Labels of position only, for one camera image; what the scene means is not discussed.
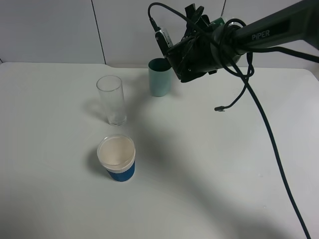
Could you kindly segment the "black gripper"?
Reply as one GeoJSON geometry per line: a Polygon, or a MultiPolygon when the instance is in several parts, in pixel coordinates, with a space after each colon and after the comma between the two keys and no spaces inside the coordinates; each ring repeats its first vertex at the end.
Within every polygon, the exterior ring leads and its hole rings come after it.
{"type": "Polygon", "coordinates": [[[166,6],[165,9],[179,16],[186,22],[186,30],[180,42],[167,52],[166,59],[182,83],[190,82],[205,74],[214,74],[218,69],[231,67],[237,63],[241,54],[234,49],[232,39],[241,22],[231,19],[217,28],[209,26],[211,21],[204,12],[204,7],[190,4],[185,14],[166,6]]]}

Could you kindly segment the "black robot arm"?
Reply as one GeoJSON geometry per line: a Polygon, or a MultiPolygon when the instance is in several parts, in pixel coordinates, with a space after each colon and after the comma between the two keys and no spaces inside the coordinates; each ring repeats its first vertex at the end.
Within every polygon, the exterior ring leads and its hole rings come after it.
{"type": "Polygon", "coordinates": [[[246,26],[235,18],[213,31],[196,31],[194,36],[170,48],[165,56],[183,83],[230,67],[249,52],[281,52],[317,63],[317,56],[281,46],[297,40],[319,47],[317,0],[303,0],[246,26]]]}

